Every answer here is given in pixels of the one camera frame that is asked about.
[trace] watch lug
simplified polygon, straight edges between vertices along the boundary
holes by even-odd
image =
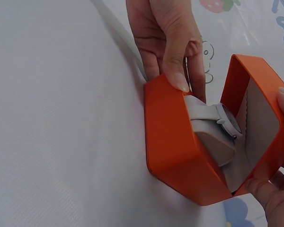
[[[225,120],[223,120],[223,119],[217,120],[217,124],[224,124],[224,123],[225,123]]]

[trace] watch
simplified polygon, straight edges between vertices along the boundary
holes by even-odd
[[[242,137],[242,130],[236,118],[222,103],[206,105],[194,96],[185,96],[185,101],[190,120],[215,121],[233,140]]]

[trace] blue cartoon drawing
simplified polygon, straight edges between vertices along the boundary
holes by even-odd
[[[246,203],[239,198],[232,198],[223,202],[227,227],[255,227],[246,220],[248,208]]]

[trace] cartoon print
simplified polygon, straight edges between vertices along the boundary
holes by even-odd
[[[246,220],[248,208],[246,203],[239,198],[232,198],[223,202],[227,227],[255,227]]]
[[[203,41],[203,63],[205,70],[205,81],[207,84],[213,81],[213,75],[210,73],[211,60],[214,56],[214,48],[208,41]]]
[[[232,9],[234,4],[240,6],[240,0],[199,0],[200,4],[212,13],[227,12]]]

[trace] grey watch strap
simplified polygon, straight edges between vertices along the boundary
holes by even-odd
[[[187,110],[191,120],[219,120],[215,105],[187,105]]]

